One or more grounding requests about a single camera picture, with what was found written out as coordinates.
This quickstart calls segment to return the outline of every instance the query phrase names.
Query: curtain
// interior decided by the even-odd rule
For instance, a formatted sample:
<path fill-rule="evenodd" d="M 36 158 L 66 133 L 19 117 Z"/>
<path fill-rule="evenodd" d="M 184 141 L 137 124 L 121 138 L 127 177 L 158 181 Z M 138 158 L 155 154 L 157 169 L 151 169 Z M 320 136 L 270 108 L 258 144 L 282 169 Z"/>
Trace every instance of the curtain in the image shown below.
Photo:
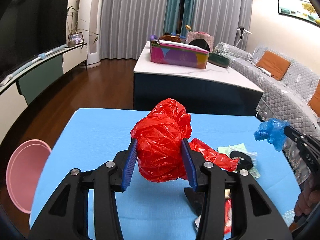
<path fill-rule="evenodd" d="M 251 10 L 252 0 L 196 0 L 191 28 L 212 35 L 215 45 L 235 45 L 238 27 L 249 30 Z M 245 49 L 246 36 L 238 46 L 241 49 Z"/>
<path fill-rule="evenodd" d="M 184 0 L 184 10 L 183 10 L 183 19 L 181 27 L 181 35 L 186 36 L 187 30 L 186 25 L 192 25 L 192 14 L 195 0 Z"/>
<path fill-rule="evenodd" d="M 180 0 L 167 0 L 163 32 L 175 33 L 179 13 Z"/>
<path fill-rule="evenodd" d="M 151 34 L 162 34 L 167 0 L 103 0 L 100 58 L 138 59 Z"/>

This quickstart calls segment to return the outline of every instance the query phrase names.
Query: tv cabinet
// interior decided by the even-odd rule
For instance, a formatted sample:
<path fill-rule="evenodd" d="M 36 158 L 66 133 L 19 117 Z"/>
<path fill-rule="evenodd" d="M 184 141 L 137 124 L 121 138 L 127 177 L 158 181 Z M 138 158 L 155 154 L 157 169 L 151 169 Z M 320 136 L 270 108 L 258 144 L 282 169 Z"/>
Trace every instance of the tv cabinet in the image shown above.
<path fill-rule="evenodd" d="M 87 44 L 65 48 L 37 61 L 0 87 L 0 144 L 37 96 L 80 63 L 85 62 L 87 66 L 86 61 Z"/>

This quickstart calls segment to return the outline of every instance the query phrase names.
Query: pink bucket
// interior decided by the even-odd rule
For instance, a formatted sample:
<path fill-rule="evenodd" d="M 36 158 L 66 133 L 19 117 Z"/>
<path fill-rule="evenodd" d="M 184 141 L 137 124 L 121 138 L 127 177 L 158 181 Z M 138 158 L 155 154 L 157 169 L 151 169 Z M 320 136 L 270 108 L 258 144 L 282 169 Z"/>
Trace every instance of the pink bucket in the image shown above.
<path fill-rule="evenodd" d="M 29 140 L 21 144 L 12 154 L 6 173 L 9 196 L 15 206 L 30 214 L 38 180 L 51 153 L 44 141 Z"/>

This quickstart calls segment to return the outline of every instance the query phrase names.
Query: dark green tray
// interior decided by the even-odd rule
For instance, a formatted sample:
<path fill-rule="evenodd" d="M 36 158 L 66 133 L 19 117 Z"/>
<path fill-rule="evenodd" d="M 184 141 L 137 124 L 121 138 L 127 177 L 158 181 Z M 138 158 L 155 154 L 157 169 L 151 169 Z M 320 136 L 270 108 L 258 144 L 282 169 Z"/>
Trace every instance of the dark green tray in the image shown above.
<path fill-rule="evenodd" d="M 227 68 L 229 66 L 230 60 L 226 57 L 220 56 L 215 53 L 209 53 L 209 59 L 208 62 L 211 64 L 215 64 L 219 67 Z"/>

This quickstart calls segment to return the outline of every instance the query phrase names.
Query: blue plastic bag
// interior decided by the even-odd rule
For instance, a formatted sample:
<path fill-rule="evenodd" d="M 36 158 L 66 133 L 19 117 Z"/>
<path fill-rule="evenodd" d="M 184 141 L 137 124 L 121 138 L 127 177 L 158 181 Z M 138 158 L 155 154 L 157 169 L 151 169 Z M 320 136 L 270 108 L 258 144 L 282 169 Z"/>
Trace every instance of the blue plastic bag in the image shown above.
<path fill-rule="evenodd" d="M 270 118 L 259 125 L 259 130 L 254 132 L 256 141 L 267 139 L 268 143 L 273 144 L 275 150 L 280 152 L 283 148 L 286 136 L 284 135 L 284 128 L 290 125 L 286 120 L 279 120 Z"/>

